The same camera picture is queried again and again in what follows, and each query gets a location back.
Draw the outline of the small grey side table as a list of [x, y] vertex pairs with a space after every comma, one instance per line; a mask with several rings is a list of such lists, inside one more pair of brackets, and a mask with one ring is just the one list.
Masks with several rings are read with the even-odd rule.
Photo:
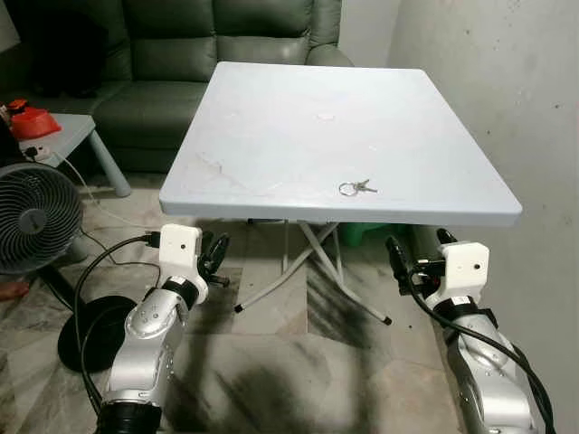
[[104, 145], [91, 116], [74, 115], [74, 113], [52, 113], [52, 116], [61, 124], [62, 131], [40, 137], [40, 139], [21, 140], [18, 142], [18, 147], [24, 144], [50, 149], [51, 156], [40, 163], [58, 168], [76, 148], [88, 145], [102, 166], [105, 177], [109, 179], [116, 196], [128, 197], [132, 194], [132, 187], [128, 185], [127, 177], [121, 173], [115, 158]]

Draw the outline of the white power strip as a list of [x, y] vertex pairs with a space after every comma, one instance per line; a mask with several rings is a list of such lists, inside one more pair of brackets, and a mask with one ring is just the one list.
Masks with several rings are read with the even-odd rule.
[[37, 145], [20, 145], [20, 154], [26, 160], [41, 162], [51, 156], [51, 150]]

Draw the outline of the black floor fan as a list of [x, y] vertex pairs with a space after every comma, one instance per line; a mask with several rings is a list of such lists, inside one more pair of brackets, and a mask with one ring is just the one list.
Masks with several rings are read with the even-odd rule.
[[42, 278], [71, 311], [58, 336], [59, 358], [71, 371], [98, 373], [113, 364], [136, 302], [120, 295], [83, 300], [54, 267], [81, 223], [81, 199], [69, 177], [43, 163], [0, 163], [0, 276]]

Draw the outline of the green leather sofa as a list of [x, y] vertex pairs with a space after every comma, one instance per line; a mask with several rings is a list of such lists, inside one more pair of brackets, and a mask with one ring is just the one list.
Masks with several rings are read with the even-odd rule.
[[343, 0], [0, 0], [0, 102], [88, 115], [121, 169], [165, 173], [221, 61], [347, 66]]

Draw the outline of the white folding table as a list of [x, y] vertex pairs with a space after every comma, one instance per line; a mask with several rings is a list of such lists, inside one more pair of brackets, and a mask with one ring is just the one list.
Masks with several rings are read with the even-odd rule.
[[[377, 192], [344, 197], [361, 182]], [[510, 227], [521, 203], [425, 71], [221, 61], [158, 191], [170, 216]]]

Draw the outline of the reddish brown slipper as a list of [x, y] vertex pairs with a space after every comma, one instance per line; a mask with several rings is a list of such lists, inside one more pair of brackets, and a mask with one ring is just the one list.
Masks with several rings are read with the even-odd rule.
[[0, 303], [18, 300], [30, 290], [26, 281], [0, 281]]

